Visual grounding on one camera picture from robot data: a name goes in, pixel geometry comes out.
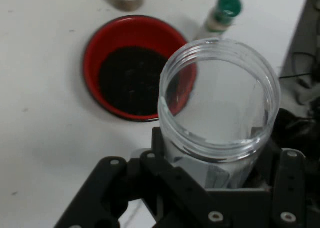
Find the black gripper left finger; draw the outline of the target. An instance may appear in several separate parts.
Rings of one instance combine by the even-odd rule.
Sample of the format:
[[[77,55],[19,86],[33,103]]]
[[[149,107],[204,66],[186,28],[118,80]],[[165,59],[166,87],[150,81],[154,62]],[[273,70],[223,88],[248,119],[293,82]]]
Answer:
[[[153,150],[126,161],[103,158],[57,222],[58,228],[118,228],[129,202],[142,200],[157,228],[223,228],[225,215],[182,168]]]

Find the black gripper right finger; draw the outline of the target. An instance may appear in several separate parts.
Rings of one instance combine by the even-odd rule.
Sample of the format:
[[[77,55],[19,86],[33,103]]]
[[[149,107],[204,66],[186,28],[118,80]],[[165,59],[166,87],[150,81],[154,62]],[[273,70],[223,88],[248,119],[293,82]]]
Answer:
[[[276,228],[306,227],[304,156],[282,151],[272,190],[271,220]]]

